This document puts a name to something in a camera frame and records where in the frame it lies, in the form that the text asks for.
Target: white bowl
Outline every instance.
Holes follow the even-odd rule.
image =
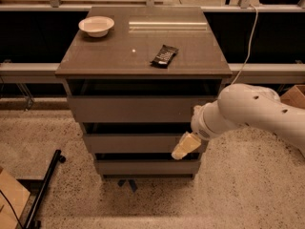
[[[114,21],[108,17],[94,16],[89,17],[78,24],[81,31],[85,31],[91,37],[102,37],[114,26]]]

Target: cardboard box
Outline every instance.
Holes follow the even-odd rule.
[[[280,97],[282,103],[305,109],[305,85],[295,85]]]
[[[10,201],[17,217],[20,218],[30,192],[23,187],[14,177],[0,166],[0,189]],[[15,229],[18,221],[9,204],[0,194],[0,224],[1,229]]]

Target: cabinet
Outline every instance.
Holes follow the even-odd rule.
[[[96,171],[103,177],[193,177],[207,142],[182,160],[171,152],[191,131],[193,106],[214,100],[231,75],[203,13],[92,8],[88,16],[96,15],[111,17],[114,28],[102,38],[79,31],[56,72]],[[150,61],[163,44],[179,53],[158,69]]]

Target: drawer front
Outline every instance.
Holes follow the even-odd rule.
[[[77,122],[190,122],[201,98],[69,97]]]
[[[90,153],[171,153],[181,135],[84,135]],[[203,152],[207,142],[195,152]]]
[[[200,161],[94,162],[100,175],[186,175],[196,174]]]

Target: floor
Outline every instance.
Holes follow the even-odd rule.
[[[67,159],[36,217],[42,228],[305,228],[305,158],[275,135],[228,132],[209,143],[193,180],[136,179],[133,192],[96,173],[65,99],[24,107],[0,99],[0,165],[43,178],[54,150]]]

